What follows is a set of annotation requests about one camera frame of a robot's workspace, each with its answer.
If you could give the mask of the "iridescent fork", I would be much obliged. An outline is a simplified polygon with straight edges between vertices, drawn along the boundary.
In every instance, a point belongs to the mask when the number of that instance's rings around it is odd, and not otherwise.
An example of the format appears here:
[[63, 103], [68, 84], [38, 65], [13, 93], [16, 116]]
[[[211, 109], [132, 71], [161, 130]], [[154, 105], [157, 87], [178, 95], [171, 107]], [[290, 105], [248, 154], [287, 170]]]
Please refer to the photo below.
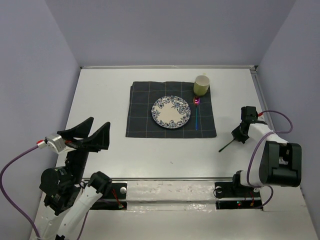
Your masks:
[[228, 147], [231, 143], [233, 143], [236, 139], [234, 138], [233, 140], [231, 140], [229, 143], [227, 143], [225, 146], [223, 146], [221, 149], [218, 150], [218, 152], [222, 152], [226, 147]]

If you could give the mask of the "iridescent spoon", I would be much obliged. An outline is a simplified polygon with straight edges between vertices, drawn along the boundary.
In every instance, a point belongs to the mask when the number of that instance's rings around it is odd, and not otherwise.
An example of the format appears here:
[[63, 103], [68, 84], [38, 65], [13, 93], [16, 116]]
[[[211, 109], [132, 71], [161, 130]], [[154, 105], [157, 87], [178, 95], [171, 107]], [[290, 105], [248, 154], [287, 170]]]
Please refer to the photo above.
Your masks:
[[193, 98], [193, 104], [195, 105], [195, 130], [197, 131], [199, 129], [199, 123], [198, 123], [198, 106], [200, 104], [200, 98], [198, 96], [195, 96]]

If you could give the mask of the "pale green mug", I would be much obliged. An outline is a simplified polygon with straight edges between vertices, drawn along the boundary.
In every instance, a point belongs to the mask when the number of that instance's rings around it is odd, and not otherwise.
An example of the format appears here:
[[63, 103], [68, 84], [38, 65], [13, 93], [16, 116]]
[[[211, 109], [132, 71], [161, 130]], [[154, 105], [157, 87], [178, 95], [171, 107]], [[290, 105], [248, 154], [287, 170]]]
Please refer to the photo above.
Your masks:
[[198, 96], [204, 96], [210, 86], [210, 79], [206, 75], [199, 75], [195, 78], [193, 85], [193, 93]]

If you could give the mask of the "dark checked cloth napkin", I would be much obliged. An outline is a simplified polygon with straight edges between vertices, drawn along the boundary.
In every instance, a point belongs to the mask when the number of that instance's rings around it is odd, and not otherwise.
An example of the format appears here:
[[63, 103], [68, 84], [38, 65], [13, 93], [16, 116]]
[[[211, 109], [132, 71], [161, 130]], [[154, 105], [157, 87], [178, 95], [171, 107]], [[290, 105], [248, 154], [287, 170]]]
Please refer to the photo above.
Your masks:
[[[195, 129], [194, 83], [179, 81], [135, 81], [130, 87], [129, 108], [125, 136], [128, 138], [195, 139], [215, 138], [217, 131], [212, 108], [211, 93], [200, 98], [198, 106], [198, 130]], [[176, 129], [158, 125], [151, 115], [156, 100], [163, 96], [184, 99], [191, 110], [188, 122]]]

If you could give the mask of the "blue floral plate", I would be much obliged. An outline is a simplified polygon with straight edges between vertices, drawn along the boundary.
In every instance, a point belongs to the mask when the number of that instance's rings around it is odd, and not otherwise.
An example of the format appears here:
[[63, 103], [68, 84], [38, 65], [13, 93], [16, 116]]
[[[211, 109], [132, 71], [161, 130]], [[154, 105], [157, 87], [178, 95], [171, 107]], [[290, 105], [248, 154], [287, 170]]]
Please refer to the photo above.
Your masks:
[[166, 129], [178, 129], [191, 117], [189, 104], [181, 97], [166, 95], [157, 99], [151, 108], [153, 120]]

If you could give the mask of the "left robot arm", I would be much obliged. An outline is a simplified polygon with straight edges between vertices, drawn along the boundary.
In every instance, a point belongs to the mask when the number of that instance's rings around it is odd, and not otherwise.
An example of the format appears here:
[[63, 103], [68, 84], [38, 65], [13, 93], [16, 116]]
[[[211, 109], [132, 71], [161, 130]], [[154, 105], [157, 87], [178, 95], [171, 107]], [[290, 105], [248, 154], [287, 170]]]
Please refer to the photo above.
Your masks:
[[110, 145], [110, 122], [90, 134], [93, 121], [89, 117], [73, 128], [48, 135], [41, 144], [67, 155], [64, 166], [47, 168], [40, 178], [45, 211], [38, 227], [39, 240], [67, 240], [93, 204], [110, 194], [112, 179], [101, 171], [93, 173], [81, 188], [89, 153], [107, 150]]

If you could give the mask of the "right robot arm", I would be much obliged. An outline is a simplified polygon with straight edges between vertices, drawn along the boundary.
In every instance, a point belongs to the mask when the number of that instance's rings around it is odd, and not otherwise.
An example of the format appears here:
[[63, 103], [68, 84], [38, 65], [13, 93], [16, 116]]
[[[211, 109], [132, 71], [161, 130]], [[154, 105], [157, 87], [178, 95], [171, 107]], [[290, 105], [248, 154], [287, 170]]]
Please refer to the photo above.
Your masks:
[[247, 170], [237, 171], [230, 183], [235, 196], [249, 188], [263, 186], [298, 187], [302, 179], [302, 147], [281, 138], [270, 129], [254, 106], [241, 108], [241, 122], [231, 132], [233, 140], [244, 144], [248, 139], [257, 142]]

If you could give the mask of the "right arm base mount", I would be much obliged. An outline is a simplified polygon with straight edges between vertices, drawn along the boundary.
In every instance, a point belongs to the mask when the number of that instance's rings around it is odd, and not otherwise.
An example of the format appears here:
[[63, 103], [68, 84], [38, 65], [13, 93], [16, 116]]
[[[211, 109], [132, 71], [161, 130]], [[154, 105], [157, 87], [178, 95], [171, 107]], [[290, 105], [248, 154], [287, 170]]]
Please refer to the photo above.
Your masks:
[[217, 210], [262, 209], [261, 195], [252, 187], [234, 187], [231, 181], [218, 181], [214, 183], [213, 195]]

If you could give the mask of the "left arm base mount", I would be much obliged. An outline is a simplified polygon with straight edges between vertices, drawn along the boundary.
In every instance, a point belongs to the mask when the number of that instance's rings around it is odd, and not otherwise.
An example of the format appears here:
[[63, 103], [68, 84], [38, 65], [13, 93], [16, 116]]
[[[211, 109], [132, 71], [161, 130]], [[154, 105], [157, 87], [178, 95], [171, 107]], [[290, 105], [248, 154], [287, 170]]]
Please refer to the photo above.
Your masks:
[[97, 200], [90, 209], [106, 211], [126, 210], [127, 185], [126, 181], [113, 181], [110, 192]]

